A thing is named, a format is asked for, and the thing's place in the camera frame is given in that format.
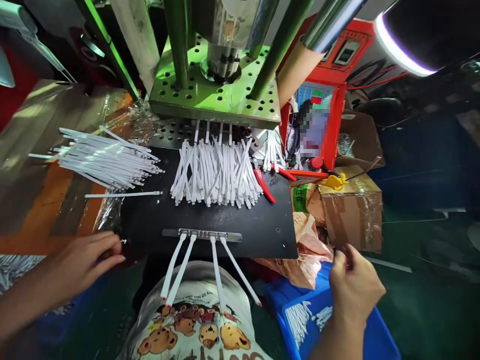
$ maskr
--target red button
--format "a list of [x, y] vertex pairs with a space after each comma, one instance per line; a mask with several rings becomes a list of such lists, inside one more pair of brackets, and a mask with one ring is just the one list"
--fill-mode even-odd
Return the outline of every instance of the red button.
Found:
[[320, 169], [323, 164], [324, 161], [321, 157], [314, 157], [310, 160], [310, 165], [312, 165], [315, 169]]

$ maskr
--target yellow clip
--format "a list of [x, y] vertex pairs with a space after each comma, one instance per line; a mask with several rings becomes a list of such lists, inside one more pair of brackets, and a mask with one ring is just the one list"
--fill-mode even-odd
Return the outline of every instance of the yellow clip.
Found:
[[344, 173], [341, 173], [340, 177], [330, 175], [325, 180], [320, 181], [320, 185], [327, 186], [335, 191], [342, 191], [346, 183], [348, 183], [348, 181]]

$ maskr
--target pink plastic bag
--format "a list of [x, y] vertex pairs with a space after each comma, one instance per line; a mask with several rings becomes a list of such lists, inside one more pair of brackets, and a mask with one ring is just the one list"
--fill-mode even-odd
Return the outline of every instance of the pink plastic bag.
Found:
[[319, 240], [315, 218], [303, 212], [293, 213], [295, 226], [297, 259], [255, 258], [255, 262], [282, 274], [292, 285], [300, 288], [315, 289], [317, 274], [322, 268], [320, 262], [332, 262], [333, 254]]

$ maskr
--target green mold plate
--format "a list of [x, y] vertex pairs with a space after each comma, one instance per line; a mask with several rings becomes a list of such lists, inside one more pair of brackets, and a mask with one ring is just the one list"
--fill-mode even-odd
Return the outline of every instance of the green mold plate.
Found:
[[188, 88], [176, 91], [170, 38], [167, 38], [150, 94], [152, 110], [163, 115], [274, 129], [281, 121], [276, 79], [270, 81], [260, 100], [247, 98], [269, 49], [263, 46], [257, 60], [251, 60], [244, 51], [240, 58], [241, 77], [233, 84], [220, 86], [202, 75], [200, 62], [207, 57], [208, 41], [198, 35], [196, 46], [188, 50]]

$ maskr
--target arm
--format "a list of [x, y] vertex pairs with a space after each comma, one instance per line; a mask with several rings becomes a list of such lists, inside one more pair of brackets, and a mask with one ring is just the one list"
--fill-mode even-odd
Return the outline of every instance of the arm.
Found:
[[[40, 315], [72, 300], [102, 274], [125, 260], [122, 243], [112, 231], [77, 238], [46, 257], [0, 296], [0, 350]], [[98, 262], [109, 252], [109, 257]]]
[[329, 279], [333, 313], [310, 360], [362, 360], [367, 318], [386, 292], [370, 261], [348, 246], [353, 270], [346, 271], [347, 258], [337, 251]]

